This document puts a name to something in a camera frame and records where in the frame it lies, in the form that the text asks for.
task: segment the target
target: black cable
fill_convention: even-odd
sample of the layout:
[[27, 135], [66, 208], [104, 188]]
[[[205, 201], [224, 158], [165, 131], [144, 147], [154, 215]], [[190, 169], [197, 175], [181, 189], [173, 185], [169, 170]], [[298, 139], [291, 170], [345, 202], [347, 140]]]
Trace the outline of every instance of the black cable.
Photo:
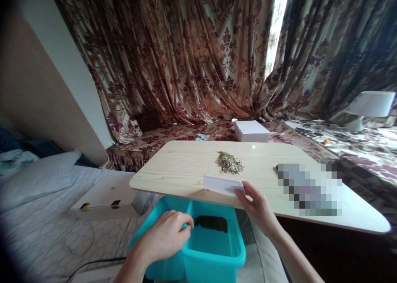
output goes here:
[[88, 265], [88, 264], [97, 263], [97, 262], [113, 262], [113, 261], [126, 260], [126, 259], [127, 259], [126, 257], [116, 257], [116, 258], [110, 258], [110, 259], [99, 259], [99, 260], [94, 260], [93, 262], [87, 262], [86, 264], [83, 264], [82, 266], [79, 266], [79, 267], [77, 268], [77, 270], [75, 270], [75, 271], [73, 272], [73, 274], [70, 275], [70, 277], [66, 280], [65, 283], [68, 283], [69, 280], [73, 277], [73, 275], [74, 275], [79, 269], [81, 269], [82, 267], [84, 267], [84, 266], [86, 266], [86, 265]]

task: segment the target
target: left hand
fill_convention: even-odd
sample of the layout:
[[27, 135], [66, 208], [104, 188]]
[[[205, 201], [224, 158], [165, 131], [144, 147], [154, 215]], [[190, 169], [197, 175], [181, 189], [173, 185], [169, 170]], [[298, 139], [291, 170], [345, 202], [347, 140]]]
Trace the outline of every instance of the left hand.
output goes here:
[[[188, 225], [181, 231], [183, 224]], [[147, 266], [167, 259], [182, 249], [194, 228], [189, 214], [174, 210], [165, 212], [133, 245], [131, 252], [141, 256]]]

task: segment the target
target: lamp base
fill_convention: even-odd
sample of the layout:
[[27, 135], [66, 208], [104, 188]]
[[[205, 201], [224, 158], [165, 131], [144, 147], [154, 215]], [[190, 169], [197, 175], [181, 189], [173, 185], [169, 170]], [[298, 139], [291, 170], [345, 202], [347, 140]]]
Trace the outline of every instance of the lamp base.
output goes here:
[[344, 129], [347, 131], [362, 131], [363, 130], [363, 118], [364, 116], [359, 116], [356, 120], [347, 124]]

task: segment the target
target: lamp shade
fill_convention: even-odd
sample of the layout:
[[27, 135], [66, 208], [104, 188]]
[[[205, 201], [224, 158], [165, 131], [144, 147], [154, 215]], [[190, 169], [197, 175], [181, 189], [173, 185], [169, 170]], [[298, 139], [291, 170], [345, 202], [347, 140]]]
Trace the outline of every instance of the lamp shade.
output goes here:
[[345, 108], [348, 114], [365, 117], [386, 117], [392, 106], [395, 92], [364, 91]]

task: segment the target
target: floor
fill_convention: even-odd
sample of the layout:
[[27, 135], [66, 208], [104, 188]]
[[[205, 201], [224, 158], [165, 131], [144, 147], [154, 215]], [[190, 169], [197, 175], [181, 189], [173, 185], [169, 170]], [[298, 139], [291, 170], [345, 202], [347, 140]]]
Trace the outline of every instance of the floor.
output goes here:
[[397, 282], [397, 255], [378, 236], [278, 219], [325, 282]]

